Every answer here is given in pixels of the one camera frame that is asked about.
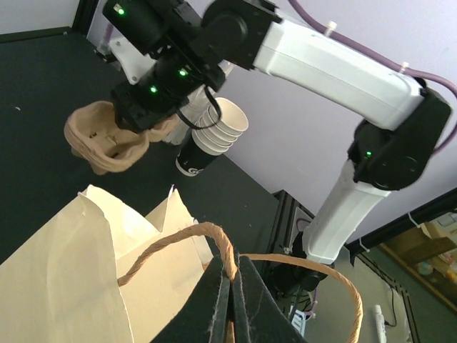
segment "black paper cup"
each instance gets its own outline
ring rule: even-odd
[[[221,146],[210,140],[202,130],[192,131],[192,137],[184,144],[176,158],[176,167],[184,175],[194,177],[227,150],[229,146]]]

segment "gray floor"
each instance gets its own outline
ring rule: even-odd
[[[388,276],[408,290],[421,343],[457,342],[457,316],[428,293],[379,249],[368,255]]]

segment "stack of paper cups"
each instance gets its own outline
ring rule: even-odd
[[[211,105],[199,120],[199,126],[216,125],[202,130],[193,130],[192,137],[186,142],[176,159],[179,171],[188,177],[202,172],[217,156],[223,154],[248,129],[249,122],[244,112],[225,98],[216,99],[222,117]]]

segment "white zip tie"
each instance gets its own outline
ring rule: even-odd
[[[416,225],[417,228],[421,228],[421,225],[417,224],[417,222],[413,219],[413,217],[411,216],[411,212],[408,212],[408,217],[409,217],[409,220],[411,220],[411,222]]]
[[[329,21],[327,24],[327,30],[324,32],[325,37],[329,37],[333,33],[333,31],[335,31],[337,26],[338,25],[335,21]]]
[[[398,72],[399,72],[400,74],[403,74],[403,73],[405,72],[406,68],[408,68],[408,67],[409,67],[409,63],[404,61],[404,62],[401,64],[401,68],[400,68],[400,70],[399,70]]]
[[[358,239],[358,243],[360,244],[360,246],[366,251],[366,252],[370,252],[370,249],[365,247],[363,244],[362,244],[362,237],[360,237]]]

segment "white wall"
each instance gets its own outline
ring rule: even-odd
[[[201,13],[210,1],[189,2]],[[287,0],[276,3],[297,17]],[[387,57],[457,81],[457,2],[303,0],[302,3],[320,22],[335,21],[341,33]],[[457,101],[449,91],[431,86],[457,109]],[[353,130],[361,118],[287,81],[242,69],[232,72],[221,95],[244,109],[250,121],[249,130],[228,155],[269,191],[285,189],[316,213],[339,175]],[[456,171],[457,143],[454,143],[431,160],[418,182],[382,201],[350,241],[457,187]]]
[[[79,0],[4,0],[0,34],[71,26]]]

